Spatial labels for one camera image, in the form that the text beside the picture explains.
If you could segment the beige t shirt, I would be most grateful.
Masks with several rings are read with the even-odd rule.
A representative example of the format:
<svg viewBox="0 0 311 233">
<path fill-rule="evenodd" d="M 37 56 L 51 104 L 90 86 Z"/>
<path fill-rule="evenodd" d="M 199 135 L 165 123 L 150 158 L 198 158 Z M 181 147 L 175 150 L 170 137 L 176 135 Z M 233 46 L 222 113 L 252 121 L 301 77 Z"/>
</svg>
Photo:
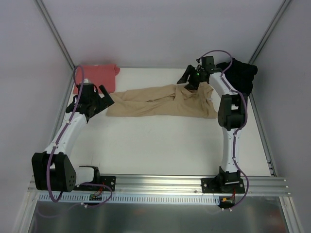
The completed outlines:
<svg viewBox="0 0 311 233">
<path fill-rule="evenodd" d="M 197 90 L 170 84 L 127 90 L 111 94 L 115 102 L 106 112 L 109 117 L 178 116 L 216 119 L 217 111 L 211 100 L 213 88 L 199 84 Z"/>
</svg>

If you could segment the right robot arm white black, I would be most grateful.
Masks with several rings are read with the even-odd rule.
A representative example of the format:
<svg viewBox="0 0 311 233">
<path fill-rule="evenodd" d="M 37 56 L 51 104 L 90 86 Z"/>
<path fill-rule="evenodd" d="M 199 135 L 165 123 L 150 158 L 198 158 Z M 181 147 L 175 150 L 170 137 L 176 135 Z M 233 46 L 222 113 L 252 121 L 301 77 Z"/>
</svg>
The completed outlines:
<svg viewBox="0 0 311 233">
<path fill-rule="evenodd" d="M 217 120 L 223 130 L 223 159 L 214 178 L 202 179 L 203 193 L 244 193 L 239 167 L 239 140 L 247 123 L 247 96 L 236 90 L 225 73 L 214 64 L 213 56 L 198 58 L 196 67 L 188 65 L 178 84 L 187 90 L 197 90 L 199 84 L 208 83 L 221 98 Z"/>
</svg>

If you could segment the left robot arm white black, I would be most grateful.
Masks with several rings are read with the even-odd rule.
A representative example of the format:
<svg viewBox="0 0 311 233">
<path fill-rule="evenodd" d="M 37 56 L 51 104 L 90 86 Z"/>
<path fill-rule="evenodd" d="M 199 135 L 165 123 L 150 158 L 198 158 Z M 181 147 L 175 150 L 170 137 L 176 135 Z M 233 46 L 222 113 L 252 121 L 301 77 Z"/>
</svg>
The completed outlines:
<svg viewBox="0 0 311 233">
<path fill-rule="evenodd" d="M 70 155 L 82 129 L 89 120 L 114 104 L 103 85 L 77 85 L 78 94 L 66 107 L 61 128 L 43 152 L 32 156 L 37 190 L 71 192 L 85 184 L 90 190 L 100 187 L 101 176 L 96 166 L 74 166 Z"/>
</svg>

